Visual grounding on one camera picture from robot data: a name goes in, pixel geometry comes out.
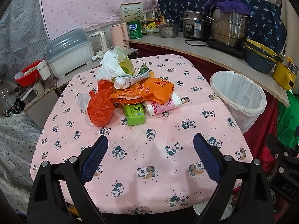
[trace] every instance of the paper towel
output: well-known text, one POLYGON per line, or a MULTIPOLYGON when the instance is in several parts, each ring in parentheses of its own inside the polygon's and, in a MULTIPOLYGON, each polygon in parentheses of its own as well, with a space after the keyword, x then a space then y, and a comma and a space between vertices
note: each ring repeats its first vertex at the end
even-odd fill
POLYGON ((116 77, 129 77, 132 78, 132 75, 126 74, 121 66, 118 64, 117 60, 112 55, 111 51, 107 51, 104 55, 104 58, 100 62, 102 66, 99 67, 96 80, 106 80, 112 81, 116 77))

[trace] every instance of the purple towel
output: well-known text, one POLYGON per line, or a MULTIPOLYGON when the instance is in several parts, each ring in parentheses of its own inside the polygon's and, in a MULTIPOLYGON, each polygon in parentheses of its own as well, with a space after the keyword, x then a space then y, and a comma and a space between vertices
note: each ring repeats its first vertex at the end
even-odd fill
POLYGON ((209 0, 204 4, 204 13, 208 15, 215 7, 219 7, 221 13, 236 11, 251 15, 248 7, 240 0, 209 0))

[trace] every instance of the blue gripper pad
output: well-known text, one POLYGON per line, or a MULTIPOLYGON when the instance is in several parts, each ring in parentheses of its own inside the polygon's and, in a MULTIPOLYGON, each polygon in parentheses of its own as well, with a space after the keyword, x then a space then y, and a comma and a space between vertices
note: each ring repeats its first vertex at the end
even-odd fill
POLYGON ((98 145, 93 149, 81 168, 80 181, 83 185, 92 180, 97 168, 99 167, 106 151, 108 149, 107 137, 102 137, 98 145))
POLYGON ((193 138, 193 145, 210 179, 216 181, 217 184, 219 184, 221 180, 220 165, 209 150, 208 143, 202 135, 196 134, 193 138))

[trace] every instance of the screw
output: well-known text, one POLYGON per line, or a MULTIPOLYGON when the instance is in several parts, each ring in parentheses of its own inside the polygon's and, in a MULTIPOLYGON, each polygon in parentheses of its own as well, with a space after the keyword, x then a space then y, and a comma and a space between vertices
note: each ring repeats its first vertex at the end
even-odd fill
POLYGON ((41 163, 41 165, 42 165, 43 167, 47 166, 47 165, 48 165, 48 161, 43 161, 43 162, 41 163))
POLYGON ((255 159, 255 160, 253 160, 253 163, 255 164, 255 165, 260 165, 260 161, 258 160, 258 159, 255 159))
POLYGON ((73 162, 77 161, 77 157, 72 156, 72 157, 70 157, 69 161, 70 161, 71 163, 73 163, 73 162))
POLYGON ((278 169, 278 171, 279 171, 280 173, 283 173, 283 172, 284 172, 284 168, 283 168, 283 167, 280 167, 280 168, 278 169))
POLYGON ((231 160, 233 160, 233 158, 230 155, 225 155, 224 160, 225 161, 231 161, 231 160))

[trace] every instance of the red plastic bag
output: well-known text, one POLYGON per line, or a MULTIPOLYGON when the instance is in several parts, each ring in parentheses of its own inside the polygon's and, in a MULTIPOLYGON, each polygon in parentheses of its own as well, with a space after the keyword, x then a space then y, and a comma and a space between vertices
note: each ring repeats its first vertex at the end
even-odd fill
POLYGON ((89 92, 91 99, 87 106, 90 121, 99 127, 107 125, 112 118, 114 106, 109 97, 112 94, 112 82, 101 80, 98 82, 98 92, 89 92))

